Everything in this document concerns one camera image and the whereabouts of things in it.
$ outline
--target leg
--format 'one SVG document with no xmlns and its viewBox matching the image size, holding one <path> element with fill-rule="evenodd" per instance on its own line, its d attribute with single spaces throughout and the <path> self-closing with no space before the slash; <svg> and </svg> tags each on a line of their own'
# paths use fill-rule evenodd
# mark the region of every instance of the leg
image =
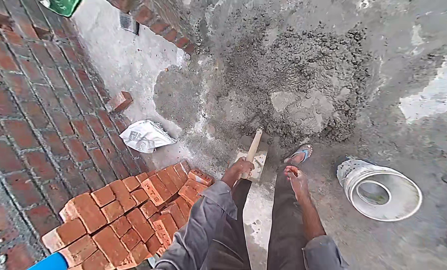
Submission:
<svg viewBox="0 0 447 270">
<path fill-rule="evenodd" d="M 249 270 L 247 244 L 245 242 L 243 211 L 252 182 L 240 179 L 232 188 L 232 197 L 237 206 L 237 220 L 225 215 L 217 228 L 217 233 L 202 269 Z"/>
</svg>

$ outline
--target wet cement mix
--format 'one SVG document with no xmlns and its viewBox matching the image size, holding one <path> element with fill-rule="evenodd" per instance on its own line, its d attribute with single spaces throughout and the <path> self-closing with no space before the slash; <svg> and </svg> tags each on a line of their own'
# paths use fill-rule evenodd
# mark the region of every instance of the wet cement mix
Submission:
<svg viewBox="0 0 447 270">
<path fill-rule="evenodd" d="M 235 43 L 227 41 L 222 55 L 223 88 L 216 97 L 226 115 L 216 126 L 223 132 L 237 127 L 242 134 L 263 126 L 269 135 L 280 137 L 283 147 L 306 137 L 348 139 L 369 92 L 365 88 L 372 57 L 362 45 L 364 29 L 356 25 L 336 34 L 317 25 L 272 34 L 264 12 L 232 14 L 229 32 L 240 36 Z"/>
</svg>

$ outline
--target foot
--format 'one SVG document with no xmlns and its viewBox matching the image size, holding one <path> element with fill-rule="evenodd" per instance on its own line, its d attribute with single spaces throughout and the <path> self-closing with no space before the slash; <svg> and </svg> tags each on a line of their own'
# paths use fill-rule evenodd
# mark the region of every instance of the foot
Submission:
<svg viewBox="0 0 447 270">
<path fill-rule="evenodd" d="M 298 148 L 298 150 L 292 154 L 289 158 L 286 158 L 283 162 L 297 165 L 304 162 L 312 154 L 312 145 L 304 144 Z"/>
</svg>

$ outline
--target man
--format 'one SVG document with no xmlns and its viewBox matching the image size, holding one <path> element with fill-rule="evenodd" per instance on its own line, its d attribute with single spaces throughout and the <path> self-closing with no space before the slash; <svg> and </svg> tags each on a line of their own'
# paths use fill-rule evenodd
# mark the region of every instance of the man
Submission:
<svg viewBox="0 0 447 270">
<path fill-rule="evenodd" d="M 311 152 L 312 146 L 305 144 L 284 163 L 300 164 Z M 348 264 L 323 229 L 307 176 L 292 165 L 279 169 L 275 183 L 267 269 L 347 269 Z M 240 176 L 253 169 L 251 162 L 240 158 L 221 181 L 202 192 L 187 225 L 175 233 L 156 269 L 250 269 L 242 213 L 251 182 Z"/>
</svg>

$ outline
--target flip-flop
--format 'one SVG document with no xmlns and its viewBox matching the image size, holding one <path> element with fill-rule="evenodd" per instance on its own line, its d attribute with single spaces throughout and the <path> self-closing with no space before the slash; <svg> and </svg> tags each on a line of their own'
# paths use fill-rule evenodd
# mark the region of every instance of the flip-flop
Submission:
<svg viewBox="0 0 447 270">
<path fill-rule="evenodd" d="M 309 150 L 312 150 L 312 149 L 313 149 L 313 148 L 312 148 L 312 145 L 311 145 L 311 144 L 304 144 L 304 145 L 300 146 L 300 147 L 298 148 L 298 150 L 297 150 L 295 153 L 292 154 L 292 156 L 286 158 L 283 162 L 284 162 L 284 163 L 287 163 L 288 160 L 290 160 L 292 157 L 294 157 L 294 156 L 296 156 L 296 155 L 298 155 L 298 154 L 302 154 L 302 153 L 304 153 L 304 154 L 305 154 L 305 157 L 304 157 L 304 159 L 300 162 L 300 163 L 302 163 L 302 162 L 304 162 L 305 160 L 307 160 L 307 158 L 310 157 L 310 155 L 311 155 L 312 153 L 309 152 Z"/>
</svg>

